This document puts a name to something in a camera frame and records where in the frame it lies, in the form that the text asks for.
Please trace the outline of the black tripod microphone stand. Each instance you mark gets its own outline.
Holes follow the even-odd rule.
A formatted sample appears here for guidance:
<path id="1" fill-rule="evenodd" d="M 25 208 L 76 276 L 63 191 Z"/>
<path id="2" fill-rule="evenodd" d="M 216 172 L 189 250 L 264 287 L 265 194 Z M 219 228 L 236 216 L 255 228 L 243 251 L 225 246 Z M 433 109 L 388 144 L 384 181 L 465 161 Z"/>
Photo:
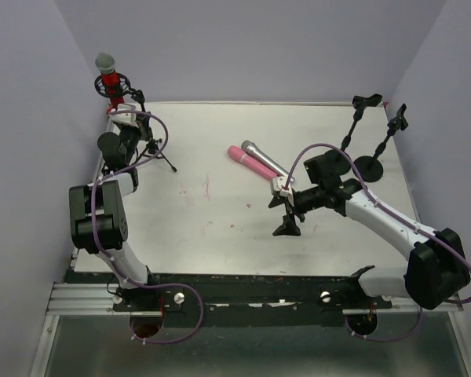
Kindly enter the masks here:
<path id="1" fill-rule="evenodd" d="M 114 70 L 102 71 L 95 79 L 94 86 L 98 94 L 110 101 L 109 112 L 131 111 L 122 113 L 121 119 L 112 121 L 119 130 L 117 134 L 107 132 L 98 138 L 97 146 L 102 153 L 104 172 L 120 170 L 153 155 L 167 160 L 163 154 L 158 153 L 162 140 L 153 137 L 149 118 L 133 113 L 136 107 L 124 101 L 126 95 L 130 96 L 139 104 L 140 110 L 145 112 L 143 92 L 134 89 L 126 76 Z"/>

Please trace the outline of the red glitter microphone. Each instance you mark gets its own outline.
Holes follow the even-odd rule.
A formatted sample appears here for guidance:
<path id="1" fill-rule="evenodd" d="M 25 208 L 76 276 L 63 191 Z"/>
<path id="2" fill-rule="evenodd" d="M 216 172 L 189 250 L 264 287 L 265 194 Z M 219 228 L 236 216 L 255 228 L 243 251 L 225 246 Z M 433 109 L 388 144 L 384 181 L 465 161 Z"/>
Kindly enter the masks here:
<path id="1" fill-rule="evenodd" d="M 124 100 L 119 76 L 115 70 L 115 59 L 108 53 L 98 53 L 95 65 L 100 72 L 95 80 L 95 88 L 102 97 L 110 101 L 111 107 L 116 109 Z"/>

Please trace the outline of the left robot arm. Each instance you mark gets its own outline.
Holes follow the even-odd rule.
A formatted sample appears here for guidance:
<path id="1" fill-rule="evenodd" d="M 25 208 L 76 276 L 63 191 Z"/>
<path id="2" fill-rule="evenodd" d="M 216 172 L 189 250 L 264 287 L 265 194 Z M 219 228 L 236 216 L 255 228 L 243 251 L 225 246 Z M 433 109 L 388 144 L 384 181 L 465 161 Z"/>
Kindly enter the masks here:
<path id="1" fill-rule="evenodd" d="M 143 289 L 151 281 L 149 268 L 128 244 L 128 223 L 122 199 L 137 191 L 137 169 L 118 174 L 131 165 L 142 133 L 139 127 L 119 123 L 119 131 L 101 134 L 101 182 L 79 185 L 68 191 L 71 239 L 74 246 L 97 256 L 111 269 L 119 287 L 116 303 L 134 309 L 148 295 Z"/>

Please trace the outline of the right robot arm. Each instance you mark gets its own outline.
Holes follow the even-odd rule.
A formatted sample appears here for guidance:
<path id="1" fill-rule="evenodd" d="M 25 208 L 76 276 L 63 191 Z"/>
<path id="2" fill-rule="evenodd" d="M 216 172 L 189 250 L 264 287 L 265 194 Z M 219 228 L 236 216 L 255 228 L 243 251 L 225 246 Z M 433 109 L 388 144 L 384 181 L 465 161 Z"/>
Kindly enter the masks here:
<path id="1" fill-rule="evenodd" d="M 437 231 L 394 210 L 376 197 L 361 181 L 343 181 L 326 156 L 304 163 L 312 183 L 296 191 L 284 176 L 270 181 L 270 207 L 285 207 L 283 223 L 274 236 L 300 236 L 298 223 L 309 211 L 328 208 L 364 225 L 393 246 L 405 259 L 405 267 L 368 266 L 356 273 L 368 297 L 410 298 L 424 309 L 435 309 L 471 281 L 464 263 L 462 241 L 451 229 Z"/>

